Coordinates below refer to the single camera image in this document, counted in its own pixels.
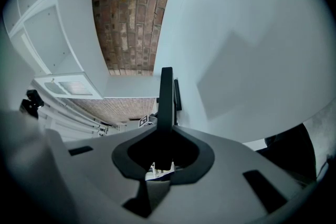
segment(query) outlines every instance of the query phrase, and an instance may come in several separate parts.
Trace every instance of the white wall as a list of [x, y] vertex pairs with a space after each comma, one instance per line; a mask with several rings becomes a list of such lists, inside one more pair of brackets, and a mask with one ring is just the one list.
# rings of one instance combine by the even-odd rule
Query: white wall
[[127, 131], [139, 128], [139, 121], [127, 121]]
[[110, 76], [104, 98], [153, 98], [160, 94], [160, 77]]
[[33, 69], [15, 51], [0, 18], [0, 110], [18, 110], [34, 78]]
[[182, 126], [249, 142], [335, 97], [335, 28], [323, 0], [184, 0], [180, 18], [169, 61]]

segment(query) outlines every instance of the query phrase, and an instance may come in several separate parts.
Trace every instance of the brick ceiling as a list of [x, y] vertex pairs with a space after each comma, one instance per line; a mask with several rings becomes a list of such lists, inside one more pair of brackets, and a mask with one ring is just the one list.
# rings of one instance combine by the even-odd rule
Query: brick ceiling
[[153, 75], [167, 0], [92, 0], [111, 75]]
[[72, 102], [106, 123], [141, 119], [152, 112], [155, 98], [72, 99]]

